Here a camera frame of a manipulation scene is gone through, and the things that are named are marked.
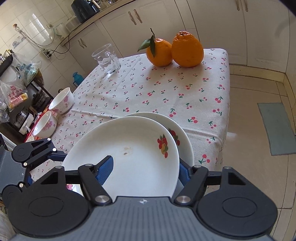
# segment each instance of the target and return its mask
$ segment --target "tablecloth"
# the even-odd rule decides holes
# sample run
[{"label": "tablecloth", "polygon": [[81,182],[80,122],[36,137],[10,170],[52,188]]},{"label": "tablecloth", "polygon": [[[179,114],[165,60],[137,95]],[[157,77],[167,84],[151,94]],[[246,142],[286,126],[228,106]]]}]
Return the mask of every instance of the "tablecloth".
[{"label": "tablecloth", "polygon": [[[120,59],[106,74],[97,66],[74,92],[74,105],[58,117],[52,141],[68,153],[94,127],[134,112],[172,118],[186,132],[194,162],[219,170],[229,118],[229,63],[223,49],[205,49],[202,63],[183,68],[174,61],[152,65],[145,54]],[[34,180],[61,162],[48,160],[31,172]]]}]

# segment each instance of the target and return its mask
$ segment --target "kitchen cabinet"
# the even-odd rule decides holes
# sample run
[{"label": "kitchen cabinet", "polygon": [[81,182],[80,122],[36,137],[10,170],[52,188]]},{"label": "kitchen cabinet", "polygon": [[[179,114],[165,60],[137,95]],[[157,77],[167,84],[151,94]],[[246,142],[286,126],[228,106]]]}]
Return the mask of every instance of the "kitchen cabinet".
[{"label": "kitchen cabinet", "polygon": [[288,9],[277,0],[245,0],[248,66],[286,72],[289,54]]},{"label": "kitchen cabinet", "polygon": [[247,64],[247,39],[240,0],[188,0],[204,48],[223,48],[229,63]]},{"label": "kitchen cabinet", "polygon": [[172,0],[136,0],[100,18],[123,57],[137,54],[141,43],[152,36],[172,43],[185,30],[177,5]]},{"label": "kitchen cabinet", "polygon": [[[107,39],[93,23],[70,40],[70,52],[86,73],[89,73],[98,65],[91,55],[98,48],[107,44]],[[113,47],[116,55],[121,58],[116,46]]]}]

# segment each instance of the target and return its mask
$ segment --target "plastic bag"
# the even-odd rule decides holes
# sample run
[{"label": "plastic bag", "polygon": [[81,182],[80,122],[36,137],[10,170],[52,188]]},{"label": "plastic bag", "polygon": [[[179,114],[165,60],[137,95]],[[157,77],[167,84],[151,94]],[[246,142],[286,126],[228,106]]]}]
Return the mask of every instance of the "plastic bag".
[{"label": "plastic bag", "polygon": [[0,123],[9,122],[8,106],[4,100],[4,96],[0,91]]},{"label": "plastic bag", "polygon": [[9,111],[28,99],[27,89],[19,79],[9,83],[0,81],[0,87]]},{"label": "plastic bag", "polygon": [[24,84],[28,85],[41,68],[41,61],[37,63],[31,62],[19,53],[12,53],[12,57],[12,65],[19,71]]}]

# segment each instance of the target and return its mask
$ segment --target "blue water bottle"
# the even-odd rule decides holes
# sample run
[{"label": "blue water bottle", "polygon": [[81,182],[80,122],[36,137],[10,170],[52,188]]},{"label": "blue water bottle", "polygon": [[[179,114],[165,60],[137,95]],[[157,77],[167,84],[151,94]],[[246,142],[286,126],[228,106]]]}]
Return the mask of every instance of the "blue water bottle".
[{"label": "blue water bottle", "polygon": [[74,78],[74,83],[73,84],[76,87],[78,87],[82,83],[82,81],[84,81],[84,78],[82,77],[82,75],[78,74],[78,72],[75,72],[73,74],[73,78]]}]

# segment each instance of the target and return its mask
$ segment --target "electrical outlet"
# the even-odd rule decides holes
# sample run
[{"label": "electrical outlet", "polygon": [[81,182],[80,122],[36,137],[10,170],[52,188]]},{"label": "electrical outlet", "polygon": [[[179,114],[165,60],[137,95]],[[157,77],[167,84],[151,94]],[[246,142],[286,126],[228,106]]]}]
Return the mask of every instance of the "electrical outlet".
[{"label": "electrical outlet", "polygon": [[42,49],[42,51],[41,51],[44,55],[45,55],[45,57],[47,58],[47,59],[50,59],[50,57],[51,57],[51,53],[47,53],[48,52],[48,49]]},{"label": "electrical outlet", "polygon": [[48,23],[46,26],[47,26],[48,28],[52,28],[52,27],[53,27],[53,25],[52,25],[51,23]]}]

